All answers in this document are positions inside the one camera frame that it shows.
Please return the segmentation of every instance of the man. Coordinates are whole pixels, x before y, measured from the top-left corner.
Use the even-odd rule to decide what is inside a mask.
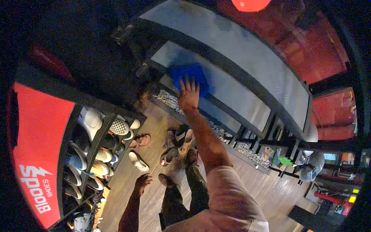
[[[164,231],[269,231],[261,209],[247,193],[235,170],[232,168],[222,142],[207,125],[199,113],[199,85],[180,79],[181,94],[178,104],[192,127],[199,155],[207,176],[205,181],[195,166],[197,152],[187,155],[185,172],[192,191],[190,211],[182,204],[176,185],[165,175],[159,179],[167,188],[162,204]],[[139,177],[135,183],[128,206],[120,220],[119,231],[138,231],[139,199],[147,185],[152,182],[148,174]]]

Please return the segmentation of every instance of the pink shirt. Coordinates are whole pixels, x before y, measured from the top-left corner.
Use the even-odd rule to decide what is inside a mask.
[[[207,175],[209,209],[166,227],[170,231],[269,232],[268,222],[235,170],[221,166]]]

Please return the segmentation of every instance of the bloods shoes logo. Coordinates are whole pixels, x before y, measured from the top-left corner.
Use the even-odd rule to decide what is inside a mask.
[[[42,186],[40,186],[40,182],[39,182],[39,179],[37,178],[37,175],[45,176],[46,174],[49,174],[49,175],[53,175],[53,174],[42,169],[41,167],[39,168],[36,168],[34,166],[24,167],[23,165],[19,165],[19,168],[22,174],[21,182],[26,183],[32,197],[34,197],[33,200],[36,203],[35,207],[37,208],[39,213],[44,213],[46,211],[51,210],[44,196],[44,192],[42,190],[42,188],[45,189],[46,195],[48,197],[51,197],[53,195],[50,189],[50,186],[49,186],[49,180],[43,179],[42,180],[43,184]]]

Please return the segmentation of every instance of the wooden floor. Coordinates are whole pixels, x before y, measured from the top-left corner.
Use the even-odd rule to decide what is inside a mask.
[[[152,103],[148,106],[145,115],[148,119],[142,126],[140,134],[148,133],[152,140],[149,146],[136,148],[135,151],[149,165],[149,173],[152,174],[154,181],[141,197],[139,231],[156,232],[161,231],[158,213],[161,210],[165,193],[165,187],[158,181],[158,174],[168,174],[181,185],[184,205],[188,209],[191,192],[184,171],[179,170],[181,169],[180,161],[174,161],[168,167],[160,165],[160,156],[164,152],[162,146],[165,142],[166,131],[168,128],[179,126],[180,121]],[[274,171],[270,171],[269,175],[266,175],[232,154],[230,154],[230,158],[250,195],[259,203],[269,222],[269,230],[271,232],[300,231],[302,226],[286,215],[295,204],[312,213],[314,212],[314,204],[303,198],[308,183],[303,183],[300,186],[297,184],[298,180],[294,177],[284,176],[279,178],[278,173]],[[200,163],[200,167],[201,173],[205,177],[202,163]],[[103,211],[103,219],[98,226],[102,232],[117,231],[119,220],[125,210],[135,180],[141,174],[136,167],[131,165],[128,155],[125,155],[109,183],[111,191]]]

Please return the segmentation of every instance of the hand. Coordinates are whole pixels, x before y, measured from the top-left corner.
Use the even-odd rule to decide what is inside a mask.
[[[144,193],[145,187],[151,185],[152,182],[152,176],[149,176],[147,174],[143,174],[135,182],[135,187],[133,191],[133,195],[141,197]]]
[[[178,105],[183,112],[190,111],[193,108],[197,109],[200,99],[200,84],[196,86],[194,79],[190,84],[188,77],[185,76],[185,78],[185,84],[182,77],[179,78],[181,93],[178,98]]]

